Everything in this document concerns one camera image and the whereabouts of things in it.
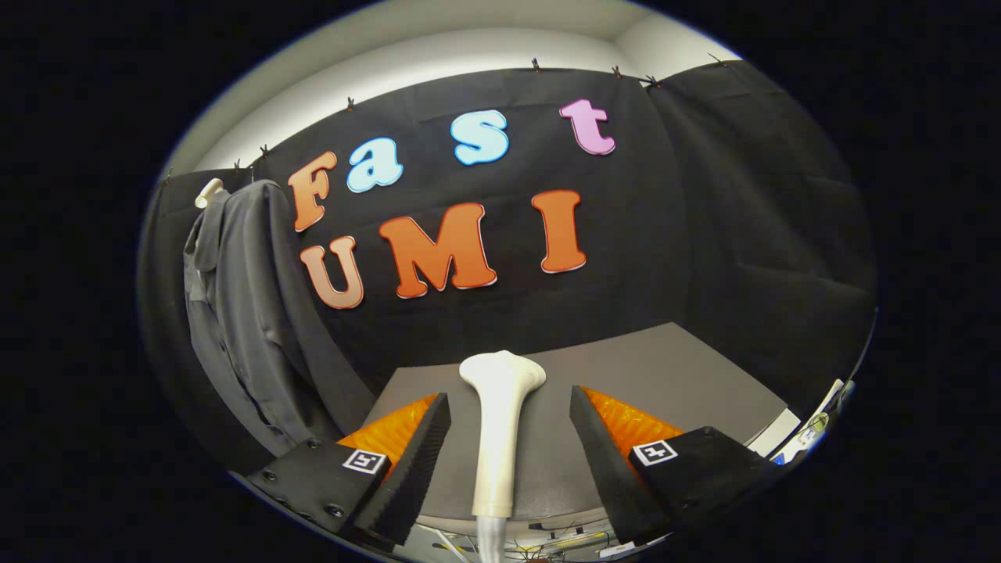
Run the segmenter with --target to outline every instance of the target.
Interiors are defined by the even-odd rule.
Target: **gray shirt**
[[[288,200],[268,180],[215,193],[184,245],[191,345],[275,456],[354,432],[374,405],[320,321],[296,254]]]

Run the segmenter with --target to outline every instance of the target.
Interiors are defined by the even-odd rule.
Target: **black fabric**
[[[859,189],[789,94],[745,61],[648,88],[692,244],[680,324],[805,419],[861,353],[876,268]]]
[[[582,98],[608,113],[599,127],[616,139],[611,154],[585,152],[571,121],[560,117],[561,107]],[[485,109],[507,118],[509,150],[465,166],[454,157],[450,123]],[[395,141],[402,176],[351,192],[348,157],[375,137]],[[337,311],[315,292],[310,297],[375,392],[400,366],[503,349],[531,354],[675,322],[805,419],[862,351],[876,270],[859,189],[803,108],[746,62],[690,69],[649,88],[580,70],[488,71],[417,84],[303,129],[256,160],[253,178],[274,180],[291,200],[288,177],[328,150],[338,163],[327,172],[329,195],[317,201],[325,215],[295,236],[299,248],[355,238],[362,303]],[[227,426],[231,415],[203,414],[221,404],[216,398],[206,411],[211,388],[200,368],[177,368],[196,365],[183,321],[181,232],[198,213],[191,203],[198,189],[222,173],[174,178],[157,193],[140,288],[146,319],[158,325],[147,327],[147,341],[171,374],[171,400],[193,428],[216,437],[202,438],[219,445],[212,451],[242,458],[246,449],[222,439],[246,438]],[[223,179],[235,190],[249,183],[246,176]],[[540,267],[545,229],[531,204],[553,189],[581,194],[577,232],[588,256],[584,267],[558,274]],[[462,202],[485,208],[482,242],[497,282],[398,299],[391,247],[378,227],[408,215],[436,238],[445,209]],[[330,257],[330,280],[342,289]]]
[[[249,170],[205,170],[170,178],[150,200],[139,242],[137,308],[147,359],[167,399],[198,442],[227,469],[243,474],[274,459],[212,388],[194,350],[184,306],[181,250],[201,213],[194,198],[208,180],[242,185]]]
[[[607,112],[599,127],[615,138],[608,155],[585,152],[560,108],[581,98]],[[508,121],[502,158],[465,166],[454,156],[452,120],[495,109]],[[355,147],[392,138],[402,176],[388,186],[347,189]],[[458,363],[482,352],[531,354],[594,342],[683,320],[688,293],[687,222],[677,165],[658,114],[635,80],[588,71],[478,72],[396,90],[340,112],[276,145],[254,163],[258,178],[287,185],[289,176],[323,151],[337,155],[327,172],[324,216],[300,234],[304,248],[339,236],[356,240],[364,284],[356,308],[336,311],[313,300],[345,356],[379,388],[399,366]],[[587,264],[551,274],[540,267],[546,233],[537,193],[581,194],[576,220]],[[379,226],[410,216],[432,239],[445,209],[485,207],[480,222],[487,262],[497,282],[487,288],[400,300],[390,244]],[[334,288],[343,288],[336,265]]]

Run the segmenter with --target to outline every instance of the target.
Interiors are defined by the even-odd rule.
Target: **pink letter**
[[[574,125],[574,135],[577,136],[577,144],[586,152],[608,154],[616,148],[616,139],[603,137],[602,132],[598,130],[598,122],[608,121],[608,114],[604,110],[592,108],[589,100],[577,100],[562,107],[560,116],[570,117],[570,122]]]

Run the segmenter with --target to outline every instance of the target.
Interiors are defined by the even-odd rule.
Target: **table surface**
[[[774,393],[674,323],[525,356],[546,370],[547,381],[522,408],[513,520],[602,506],[569,416],[571,389],[576,385],[604,393],[683,432],[712,426],[741,443],[786,409]],[[439,392],[448,395],[451,429],[420,512],[474,520],[470,510],[479,449],[479,398],[459,378],[457,364],[398,369],[365,424]]]

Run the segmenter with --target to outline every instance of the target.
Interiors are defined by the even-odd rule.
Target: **cable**
[[[461,552],[458,551],[458,548],[456,548],[455,545],[451,543],[451,540],[444,537],[444,534],[441,533],[441,530],[434,530],[434,533],[437,534],[439,538],[441,538],[441,541],[444,542],[444,545],[448,546],[448,549],[450,549],[451,552],[455,554],[455,557],[458,557],[459,559],[462,560],[462,563],[470,563],[470,561],[466,559]]]

